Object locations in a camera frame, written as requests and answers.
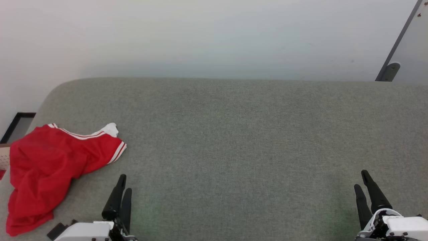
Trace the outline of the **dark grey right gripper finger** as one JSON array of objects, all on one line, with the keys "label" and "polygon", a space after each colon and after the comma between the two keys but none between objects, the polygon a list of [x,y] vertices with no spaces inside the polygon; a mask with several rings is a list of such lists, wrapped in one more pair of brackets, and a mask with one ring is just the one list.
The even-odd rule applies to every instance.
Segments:
[{"label": "dark grey right gripper finger", "polygon": [[357,205],[357,211],[358,211],[359,224],[360,224],[361,230],[364,230],[365,226],[369,223],[372,217],[372,214],[367,205],[366,196],[361,186],[359,186],[358,184],[355,184],[354,191],[356,195],[356,205]]},{"label": "dark grey right gripper finger", "polygon": [[384,193],[380,190],[377,183],[373,180],[367,170],[361,171],[363,183],[368,189],[370,201],[371,201],[371,211],[375,213],[379,209],[392,209],[390,202],[385,197]]}]

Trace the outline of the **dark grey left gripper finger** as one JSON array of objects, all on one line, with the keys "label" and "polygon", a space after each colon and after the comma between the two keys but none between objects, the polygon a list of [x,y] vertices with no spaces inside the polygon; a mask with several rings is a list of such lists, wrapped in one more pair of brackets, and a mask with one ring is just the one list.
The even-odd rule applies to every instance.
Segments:
[{"label": "dark grey left gripper finger", "polygon": [[126,175],[121,174],[102,211],[102,218],[104,220],[113,221],[119,217],[125,185]]},{"label": "dark grey left gripper finger", "polygon": [[122,206],[120,210],[120,220],[122,223],[122,230],[126,234],[130,234],[130,216],[132,207],[132,189],[127,188],[124,192],[122,199]]}]

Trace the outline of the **grey fabric sofa cushion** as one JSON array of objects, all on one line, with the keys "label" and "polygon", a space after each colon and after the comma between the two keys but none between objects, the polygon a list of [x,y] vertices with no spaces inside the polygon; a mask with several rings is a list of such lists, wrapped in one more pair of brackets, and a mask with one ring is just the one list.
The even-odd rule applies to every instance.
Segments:
[{"label": "grey fabric sofa cushion", "polygon": [[428,218],[428,86],[377,81],[88,78],[54,88],[29,127],[87,135],[116,123],[115,163],[74,180],[53,220],[91,222],[121,174],[139,240],[354,240],[365,169],[393,208]]}]

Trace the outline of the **grey door hinge bracket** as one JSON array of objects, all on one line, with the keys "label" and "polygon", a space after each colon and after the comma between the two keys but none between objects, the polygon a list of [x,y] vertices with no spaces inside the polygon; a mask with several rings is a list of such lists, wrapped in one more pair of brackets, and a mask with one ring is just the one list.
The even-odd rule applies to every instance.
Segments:
[{"label": "grey door hinge bracket", "polygon": [[401,67],[391,82],[428,86],[428,0],[417,0],[381,70],[394,62]]}]

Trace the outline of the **beige perforated board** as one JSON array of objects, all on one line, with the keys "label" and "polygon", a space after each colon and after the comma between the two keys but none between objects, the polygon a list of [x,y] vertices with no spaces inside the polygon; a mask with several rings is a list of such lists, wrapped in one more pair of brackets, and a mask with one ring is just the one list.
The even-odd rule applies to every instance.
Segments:
[{"label": "beige perforated board", "polygon": [[10,166],[10,145],[0,144],[0,170],[7,170]]}]

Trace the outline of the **red basketball jersey number 23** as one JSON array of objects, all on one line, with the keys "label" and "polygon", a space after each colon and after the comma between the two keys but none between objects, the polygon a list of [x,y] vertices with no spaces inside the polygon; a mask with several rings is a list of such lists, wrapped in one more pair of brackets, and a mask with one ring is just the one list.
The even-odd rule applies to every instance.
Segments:
[{"label": "red basketball jersey number 23", "polygon": [[116,162],[127,144],[115,123],[80,135],[55,123],[36,127],[10,147],[10,183],[6,233],[17,236],[54,217],[71,181]]}]

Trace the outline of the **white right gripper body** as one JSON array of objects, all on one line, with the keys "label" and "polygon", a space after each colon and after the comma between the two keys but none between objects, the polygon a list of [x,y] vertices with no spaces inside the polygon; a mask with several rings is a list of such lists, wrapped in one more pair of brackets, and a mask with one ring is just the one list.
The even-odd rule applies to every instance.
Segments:
[{"label": "white right gripper body", "polygon": [[392,209],[379,209],[355,241],[428,241],[428,220],[422,216],[404,217]]}]

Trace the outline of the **black rectangular frame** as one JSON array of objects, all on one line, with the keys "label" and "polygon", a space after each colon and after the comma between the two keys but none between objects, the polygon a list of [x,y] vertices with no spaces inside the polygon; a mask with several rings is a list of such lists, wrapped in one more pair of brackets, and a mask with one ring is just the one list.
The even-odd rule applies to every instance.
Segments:
[{"label": "black rectangular frame", "polygon": [[1,138],[0,144],[10,144],[24,137],[35,115],[35,112],[18,112]]}]

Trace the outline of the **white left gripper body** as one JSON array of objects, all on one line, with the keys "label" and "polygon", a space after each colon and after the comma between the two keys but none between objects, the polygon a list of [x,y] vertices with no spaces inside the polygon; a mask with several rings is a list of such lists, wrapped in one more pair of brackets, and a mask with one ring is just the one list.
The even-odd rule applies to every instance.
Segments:
[{"label": "white left gripper body", "polygon": [[113,221],[94,221],[75,223],[55,241],[138,241],[138,238],[124,233],[122,226]]}]

